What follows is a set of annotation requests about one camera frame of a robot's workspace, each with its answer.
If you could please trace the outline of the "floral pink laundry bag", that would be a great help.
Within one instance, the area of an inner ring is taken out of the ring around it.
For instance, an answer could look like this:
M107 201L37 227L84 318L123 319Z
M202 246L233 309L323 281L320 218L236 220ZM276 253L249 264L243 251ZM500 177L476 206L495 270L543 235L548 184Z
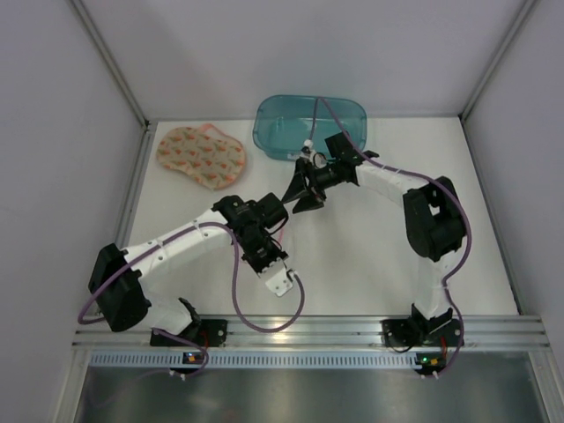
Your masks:
M158 143L156 160L209 190L226 189L243 174L247 154L240 141L211 123L170 130Z

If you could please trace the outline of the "small white mesh laundry bag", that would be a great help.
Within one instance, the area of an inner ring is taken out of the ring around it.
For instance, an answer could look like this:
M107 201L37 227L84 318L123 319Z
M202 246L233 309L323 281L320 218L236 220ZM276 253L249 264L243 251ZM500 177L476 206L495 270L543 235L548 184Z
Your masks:
M272 239L275 241L276 245L282 250L285 249L284 236L285 236L285 229L282 226L277 228L271 233Z

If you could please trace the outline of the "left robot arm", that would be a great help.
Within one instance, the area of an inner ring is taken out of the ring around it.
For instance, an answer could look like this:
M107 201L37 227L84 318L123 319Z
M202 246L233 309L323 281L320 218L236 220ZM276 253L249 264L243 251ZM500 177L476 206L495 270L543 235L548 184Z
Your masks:
M188 301L160 293L165 273L214 249L238 246L242 260L281 297L293 281L286 266L288 255L271 229L287 219L285 206L272 193L257 201L223 197L200 217L168 234L124 249L115 244L103 248L88 288L113 332L138 326L178 335L198 327L199 318Z

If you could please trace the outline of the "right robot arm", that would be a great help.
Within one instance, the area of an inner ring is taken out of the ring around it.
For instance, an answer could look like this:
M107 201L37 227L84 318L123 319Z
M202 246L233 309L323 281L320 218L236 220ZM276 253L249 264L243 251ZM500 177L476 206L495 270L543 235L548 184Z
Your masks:
M457 313L449 280L465 264L471 248L468 217L450 179L387 167L373 152L362 152L347 132L325 140L330 160L321 163L311 141L295 161L293 178L283 195L293 212L323 207L326 190L341 183L371 189L404 213L407 241L419 258L418 293L408 323L423 337L450 324Z

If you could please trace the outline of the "teal plastic bin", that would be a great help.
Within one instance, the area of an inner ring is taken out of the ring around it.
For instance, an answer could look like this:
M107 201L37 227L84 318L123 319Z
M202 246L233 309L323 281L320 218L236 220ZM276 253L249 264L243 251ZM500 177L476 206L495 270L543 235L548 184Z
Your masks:
M329 154L325 139L346 130L363 149L367 141L367 113L357 102L315 96L271 96L259 105L252 130L256 147L274 160L298 158L306 140L315 151Z

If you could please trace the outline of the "aluminium front rail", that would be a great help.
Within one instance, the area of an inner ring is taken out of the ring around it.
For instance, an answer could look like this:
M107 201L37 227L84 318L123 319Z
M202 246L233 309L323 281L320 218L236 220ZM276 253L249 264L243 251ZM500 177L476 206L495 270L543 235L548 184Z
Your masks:
M225 348L383 349L385 316L305 316L286 330L261 333L228 316ZM77 329L74 347L147 347L147 330L112 332L98 323ZM471 351L544 351L550 348L542 320L530 315L470 315L464 318L464 346Z

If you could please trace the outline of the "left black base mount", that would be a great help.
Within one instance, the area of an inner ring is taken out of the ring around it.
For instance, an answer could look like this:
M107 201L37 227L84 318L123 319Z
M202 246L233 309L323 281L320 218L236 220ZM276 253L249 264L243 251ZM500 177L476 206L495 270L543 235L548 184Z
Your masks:
M187 329L177 335L183 342L155 334L150 338L150 346L186 346L186 341L202 347L220 347L226 341L228 321L225 319L204 318L199 322L193 322Z

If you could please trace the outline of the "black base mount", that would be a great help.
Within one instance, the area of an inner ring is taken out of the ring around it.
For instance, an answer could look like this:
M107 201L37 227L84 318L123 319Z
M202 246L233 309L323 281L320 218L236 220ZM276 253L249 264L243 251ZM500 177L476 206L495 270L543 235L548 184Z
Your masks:
M382 323L384 344L399 351L414 347L456 347L463 334L457 319L416 321L386 319Z
M183 342L155 334L150 338L150 346L186 346L186 341L202 347L220 347L226 341L228 321L225 319L204 318L199 322L193 322L187 329L177 335Z

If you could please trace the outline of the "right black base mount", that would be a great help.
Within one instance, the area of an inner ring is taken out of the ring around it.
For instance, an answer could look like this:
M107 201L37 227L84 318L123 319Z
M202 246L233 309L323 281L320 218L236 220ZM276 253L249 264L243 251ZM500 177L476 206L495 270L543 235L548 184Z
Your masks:
M457 319L416 321L386 319L382 323L384 344L399 351L414 347L456 347L463 334Z

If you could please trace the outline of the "right aluminium corner post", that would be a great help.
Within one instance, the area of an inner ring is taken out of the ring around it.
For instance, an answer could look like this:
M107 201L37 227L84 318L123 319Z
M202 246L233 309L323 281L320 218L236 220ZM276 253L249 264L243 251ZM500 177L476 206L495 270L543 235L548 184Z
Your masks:
M472 87L461 112L458 114L461 123L466 122L471 116L472 111L477 106L484 91L501 67L506 55L518 40L520 33L526 27L539 4L539 0L525 0L519 2L516 12L503 30L499 41L493 49L493 53L487 59L484 69L480 73L476 84Z

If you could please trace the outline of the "aluminium corner post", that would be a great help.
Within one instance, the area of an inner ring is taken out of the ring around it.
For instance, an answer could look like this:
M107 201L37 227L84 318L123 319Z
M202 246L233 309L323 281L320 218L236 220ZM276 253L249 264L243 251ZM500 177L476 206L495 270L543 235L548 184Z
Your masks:
M493 49L493 53L487 59L484 69L480 73L476 84L472 87L461 112L458 114L461 123L466 122L471 116L472 111L477 106L484 91L501 67L506 55L518 40L520 33L526 27L539 4L539 0L525 0L519 2L516 12L503 30L499 41Z
M149 126L149 121L137 101L135 94L131 90L130 84L123 74L121 67L116 61L115 55L108 46L85 2L81 0L69 0L66 1L66 3L69 5L70 9L78 19L78 22L84 29L99 58L114 81L118 92L122 95L137 123L143 129L146 129Z

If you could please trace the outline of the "left aluminium corner post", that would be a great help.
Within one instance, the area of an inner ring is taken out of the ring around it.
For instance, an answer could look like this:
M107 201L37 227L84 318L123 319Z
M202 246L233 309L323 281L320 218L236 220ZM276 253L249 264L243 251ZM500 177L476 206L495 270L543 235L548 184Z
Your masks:
M115 55L108 46L85 2L81 0L69 0L66 1L66 3L69 5L70 9L78 19L78 22L84 29L99 58L114 81L118 92L122 95L137 123L143 129L146 129L149 126L149 121L137 101L135 94L131 90L130 84L123 74L121 67L116 61Z

